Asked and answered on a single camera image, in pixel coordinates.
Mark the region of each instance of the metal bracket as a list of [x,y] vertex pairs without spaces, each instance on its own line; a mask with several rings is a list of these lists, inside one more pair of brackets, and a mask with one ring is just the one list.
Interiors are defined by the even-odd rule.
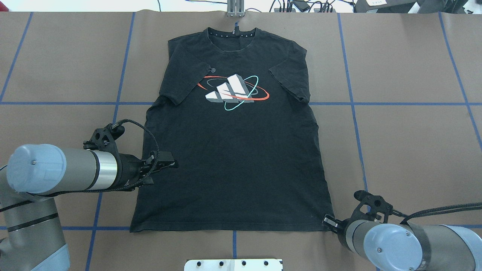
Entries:
[[184,271],[283,271],[282,259],[188,260]]
[[244,0],[228,0],[228,17],[244,17]]

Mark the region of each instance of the t-shirt hem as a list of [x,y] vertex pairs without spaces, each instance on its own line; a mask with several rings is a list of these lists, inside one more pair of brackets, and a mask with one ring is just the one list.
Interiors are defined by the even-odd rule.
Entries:
[[254,231],[328,231],[321,222],[310,223],[240,223],[240,222],[152,222],[135,223],[130,232],[143,230],[254,230]]

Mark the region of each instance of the blue tape line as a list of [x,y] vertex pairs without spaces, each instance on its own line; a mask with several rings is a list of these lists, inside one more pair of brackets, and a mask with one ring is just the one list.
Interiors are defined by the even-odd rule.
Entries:
[[97,227],[97,230],[129,230],[129,227]]
[[465,103],[354,102],[356,106],[464,106]]
[[22,44],[24,43],[25,36],[27,35],[27,30],[28,30],[28,27],[30,26],[30,22],[32,21],[32,16],[33,16],[33,12],[31,12],[30,16],[28,17],[27,25],[25,25],[24,33],[23,33],[22,38],[20,39],[20,43],[18,44],[18,47],[17,47],[17,52],[15,52],[15,56],[13,57],[12,65],[10,65],[10,70],[8,71],[7,79],[5,79],[5,84],[3,84],[3,89],[2,89],[1,94],[0,94],[0,102],[3,100],[3,96],[5,95],[5,91],[7,90],[8,81],[10,80],[10,76],[12,75],[13,67],[15,66],[15,62],[17,62],[17,57],[18,57],[18,54],[20,53],[20,48],[22,48]]
[[311,106],[349,106],[351,103],[346,102],[311,102]]
[[311,102],[312,106],[465,106],[466,103],[414,103],[414,102]]
[[129,57],[129,47],[131,45],[132,29],[134,28],[135,12],[132,13],[131,27],[129,29],[129,37],[127,38],[127,46],[125,47],[124,64],[122,65],[122,73],[120,74],[119,91],[117,92],[116,108],[114,110],[114,118],[112,123],[117,119],[117,111],[119,110],[119,102],[121,101],[122,85],[124,84],[125,66],[127,65],[127,58]]
[[0,102],[0,105],[152,105],[152,102]]
[[93,227],[89,226],[63,226],[63,230],[92,230]]
[[92,226],[92,236],[91,236],[91,242],[89,245],[89,254],[87,255],[87,263],[85,264],[85,271],[89,271],[89,268],[90,268],[92,252],[94,250],[95,232],[97,228],[97,223],[99,221],[99,212],[100,212],[101,202],[102,202],[102,193],[99,193],[99,197],[97,198],[97,208],[95,209],[94,225]]
[[355,126],[355,136],[357,139],[358,145],[358,156],[360,159],[362,172],[363,172],[363,184],[365,185],[365,191],[368,191],[368,185],[366,183],[366,174],[365,174],[365,163],[363,162],[363,154],[362,154],[362,145],[360,143],[360,133],[358,132],[358,123],[357,117],[355,113],[355,103],[353,101],[353,92],[351,91],[351,81],[350,81],[350,73],[348,71],[348,61],[347,61],[347,52],[345,50],[345,40],[343,39],[343,29],[341,26],[341,16],[340,13],[337,13],[338,16],[338,28],[340,30],[340,39],[341,39],[341,50],[343,51],[343,61],[345,62],[345,73],[347,75],[347,83],[348,83],[348,93],[350,95],[350,105],[351,105],[351,114],[353,115],[353,124]]
[[470,120],[472,121],[472,126],[474,127],[475,136],[479,142],[479,147],[482,150],[482,139],[479,134],[479,130],[477,129],[477,124],[475,123],[474,115],[472,114],[472,110],[470,109],[469,100],[467,99],[467,95],[465,93],[464,85],[462,84],[462,80],[460,79],[460,74],[458,73],[457,65],[455,64],[454,56],[452,55],[452,50],[450,49],[449,41],[447,39],[447,33],[445,32],[445,26],[442,20],[442,13],[439,11],[439,19],[440,19],[440,26],[442,27],[443,38],[445,39],[445,45],[447,45],[447,50],[449,52],[450,60],[452,61],[452,66],[454,66],[455,75],[457,76],[458,85],[460,86],[460,90],[462,91],[462,96],[464,97],[465,104],[467,105],[467,111],[469,111]]
[[236,244],[237,243],[237,240],[236,240],[236,231],[233,230],[233,259],[237,259],[238,258],[238,245]]

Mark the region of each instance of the adidas logo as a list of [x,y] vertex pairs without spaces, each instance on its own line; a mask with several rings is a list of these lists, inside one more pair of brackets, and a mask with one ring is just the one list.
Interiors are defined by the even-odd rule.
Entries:
[[250,100],[249,90],[246,87],[246,83],[243,81],[242,77],[238,74],[231,75],[227,78],[227,82],[222,83],[217,86],[217,91],[210,92],[206,94],[206,100],[212,103],[253,103]]

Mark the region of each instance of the white metal plate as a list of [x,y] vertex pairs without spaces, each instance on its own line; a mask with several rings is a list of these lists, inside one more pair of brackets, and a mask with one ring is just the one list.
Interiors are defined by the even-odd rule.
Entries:
[[387,1],[386,0],[367,0],[367,3],[369,6],[381,6],[381,5],[386,5]]
[[189,260],[184,271],[283,271],[282,259]]

